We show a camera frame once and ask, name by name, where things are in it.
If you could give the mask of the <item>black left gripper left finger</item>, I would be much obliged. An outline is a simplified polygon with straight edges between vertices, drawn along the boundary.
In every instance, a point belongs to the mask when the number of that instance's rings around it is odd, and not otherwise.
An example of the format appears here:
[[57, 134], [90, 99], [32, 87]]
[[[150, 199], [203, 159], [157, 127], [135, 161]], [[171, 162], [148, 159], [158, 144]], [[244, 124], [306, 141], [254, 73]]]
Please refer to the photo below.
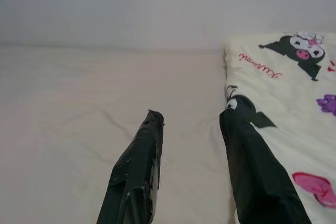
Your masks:
[[160, 184], [164, 117], [149, 110], [114, 165], [97, 223], [152, 223]]

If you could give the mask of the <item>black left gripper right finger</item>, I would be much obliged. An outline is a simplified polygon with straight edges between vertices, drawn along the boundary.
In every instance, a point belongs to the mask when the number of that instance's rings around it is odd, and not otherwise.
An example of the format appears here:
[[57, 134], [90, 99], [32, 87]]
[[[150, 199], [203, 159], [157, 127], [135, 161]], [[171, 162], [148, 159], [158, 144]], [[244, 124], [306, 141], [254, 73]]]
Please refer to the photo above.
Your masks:
[[219, 116], [240, 223], [310, 223], [285, 168], [233, 109]]

